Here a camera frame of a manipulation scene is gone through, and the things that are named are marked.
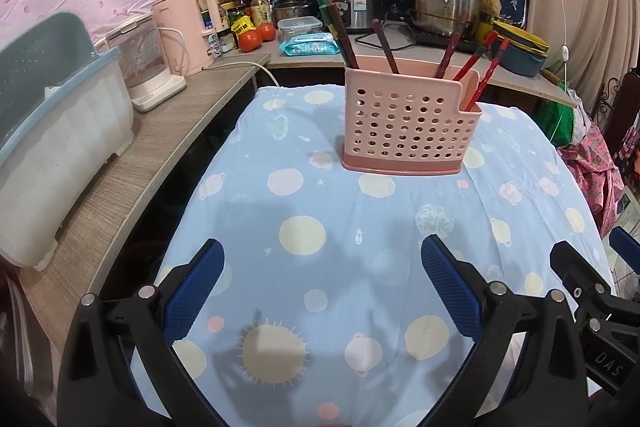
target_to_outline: pink basket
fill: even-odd
[[[434,62],[396,58],[392,74],[385,57],[358,57],[361,69],[346,68],[342,165],[377,174],[457,174],[482,110],[463,111],[478,87],[470,70],[447,68],[431,78]]]

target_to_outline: kettle handle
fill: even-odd
[[[198,11],[200,11],[200,4],[198,3],[198,0],[195,1],[198,6]],[[213,23],[213,28],[210,30],[201,31],[200,33],[203,37],[207,37],[212,33],[222,31],[222,20],[220,20],[220,12],[218,10],[218,0],[207,0],[207,9],[209,10],[209,17],[211,18],[211,22]]]

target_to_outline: tomato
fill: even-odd
[[[257,29],[265,42],[273,41],[273,39],[276,38],[276,28],[274,28],[271,23],[265,22],[260,24]]]
[[[249,30],[238,37],[238,47],[245,53],[258,49],[261,44],[262,37],[257,30]]]

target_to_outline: metal screw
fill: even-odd
[[[560,290],[551,290],[551,298],[556,302],[564,301],[564,293]]]
[[[504,295],[505,293],[507,293],[507,286],[499,281],[492,282],[489,285],[489,289],[494,295]]]
[[[82,304],[82,306],[91,306],[95,301],[95,295],[92,293],[87,293],[86,295],[83,295],[82,298],[80,299],[80,303]]]
[[[140,290],[138,290],[138,296],[143,299],[148,299],[154,296],[156,293],[156,287],[151,285],[142,286]]]

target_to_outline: basket base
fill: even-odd
[[[462,170],[462,160],[443,162],[407,162],[362,158],[347,154],[344,146],[340,149],[340,163],[349,171],[389,174],[392,176],[445,176],[458,174]]]

